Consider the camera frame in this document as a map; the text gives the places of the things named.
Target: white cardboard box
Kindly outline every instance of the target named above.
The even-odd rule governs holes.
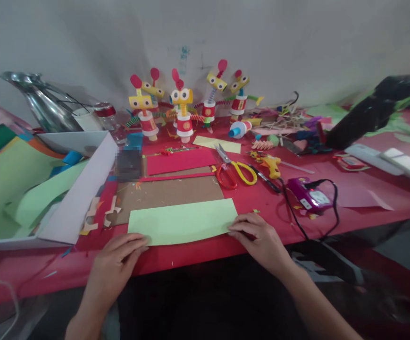
[[[56,152],[74,150],[92,156],[58,208],[45,215],[44,227],[39,228],[34,236],[0,239],[0,250],[76,244],[90,202],[106,181],[118,152],[118,146],[108,131],[50,133],[39,137]]]

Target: white cup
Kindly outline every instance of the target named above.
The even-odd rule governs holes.
[[[84,108],[77,109],[73,111],[75,116],[74,119],[81,126],[84,131],[101,131],[103,127],[100,123],[99,118],[95,115],[92,108],[88,111]]]

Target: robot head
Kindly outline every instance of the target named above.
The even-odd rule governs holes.
[[[137,96],[129,97],[129,105],[133,110],[135,109],[152,109],[153,102],[151,101],[151,96],[142,96],[142,80],[137,75],[131,76],[131,83],[137,90]]]
[[[142,83],[142,90],[144,90],[145,92],[148,92],[149,94],[155,95],[158,98],[164,97],[164,91],[162,91],[160,88],[151,86],[147,82]]]
[[[217,78],[212,72],[208,73],[206,80],[208,80],[208,83],[210,83],[212,87],[219,91],[223,91],[227,87],[227,83],[222,79]]]
[[[176,90],[170,95],[170,103],[174,105],[192,104],[193,94],[192,90],[183,88],[184,82],[180,79],[176,68],[172,70],[172,78],[175,80]]]
[[[237,70],[234,76],[236,77],[236,81],[230,87],[230,91],[232,91],[232,93],[236,93],[250,82],[249,77],[244,76],[241,70]]]

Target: pen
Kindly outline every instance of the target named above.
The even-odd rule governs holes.
[[[282,193],[282,190],[280,190],[273,182],[271,182],[265,175],[263,175],[261,172],[259,172],[255,167],[253,167],[250,164],[247,164],[248,166],[250,166],[252,168],[252,170],[255,171],[255,173],[261,177],[262,180],[264,180],[266,183],[268,183],[268,185],[278,194]]]

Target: yellow scissors handle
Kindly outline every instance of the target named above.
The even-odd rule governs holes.
[[[241,163],[241,162],[235,162],[232,161],[232,165],[234,166],[234,168],[236,169],[236,171],[238,172],[239,177],[241,177],[241,179],[244,181],[245,184],[247,185],[254,185],[257,182],[257,174],[255,173],[254,170],[252,170],[250,167],[248,167],[247,165]],[[241,172],[241,169],[239,167],[243,167],[245,168],[248,172],[250,172],[253,176],[253,180],[252,182],[249,182],[246,177],[244,177],[243,173]]]

